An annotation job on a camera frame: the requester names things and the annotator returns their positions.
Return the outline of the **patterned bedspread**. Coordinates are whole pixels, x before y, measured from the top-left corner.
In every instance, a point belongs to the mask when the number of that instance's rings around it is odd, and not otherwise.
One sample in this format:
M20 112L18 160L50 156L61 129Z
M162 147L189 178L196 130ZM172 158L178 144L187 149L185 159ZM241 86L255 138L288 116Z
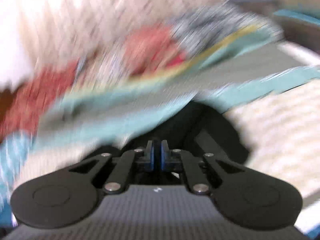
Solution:
M105 144L125 134L130 141L191 101L222 114L318 77L315 67L294 67L263 46L158 90L127 95L109 106L103 106L103 96L83 101L69 122L78 135L95 132ZM57 229L18 223L7 239L304 239L294 224L281 229L249 229L227 220L209 197L189 192L181 174L161 168L162 141L151 141L153 168L135 164L126 190L105 195L88 217Z

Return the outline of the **floral beige curtain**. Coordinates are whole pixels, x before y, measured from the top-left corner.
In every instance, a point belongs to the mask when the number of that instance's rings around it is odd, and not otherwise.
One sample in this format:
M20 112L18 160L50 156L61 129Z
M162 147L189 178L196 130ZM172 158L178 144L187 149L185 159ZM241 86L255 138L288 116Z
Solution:
M22 0L22 40L33 64L64 64L143 24L221 1Z

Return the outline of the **teal-rimmed storage box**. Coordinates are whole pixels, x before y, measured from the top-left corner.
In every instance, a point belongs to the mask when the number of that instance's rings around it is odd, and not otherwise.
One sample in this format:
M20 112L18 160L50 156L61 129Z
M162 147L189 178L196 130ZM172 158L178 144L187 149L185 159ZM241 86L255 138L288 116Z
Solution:
M283 28L285 38L319 54L319 24L277 12L273 19Z

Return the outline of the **patchwork floral quilt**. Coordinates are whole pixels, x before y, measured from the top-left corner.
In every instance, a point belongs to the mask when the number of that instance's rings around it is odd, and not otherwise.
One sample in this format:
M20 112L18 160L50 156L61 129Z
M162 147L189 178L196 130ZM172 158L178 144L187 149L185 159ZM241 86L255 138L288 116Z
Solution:
M239 37L261 32L280 39L282 29L269 18L223 3L186 12L176 18L131 31L109 50L97 50L83 67L72 61L50 67L22 86L1 121L1 137L25 131L34 135L41 115L68 91L107 90L132 79L177 75L204 54Z

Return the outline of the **black pants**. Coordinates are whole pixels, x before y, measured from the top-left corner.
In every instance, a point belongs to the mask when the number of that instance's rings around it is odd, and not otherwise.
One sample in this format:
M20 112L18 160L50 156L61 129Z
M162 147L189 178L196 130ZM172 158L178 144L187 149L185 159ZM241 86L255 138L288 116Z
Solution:
M250 154L229 120L213 107L195 101L155 128L131 139L121 152L145 147L149 140L166 140L170 149L186 150L197 157L224 152L239 164L244 164Z

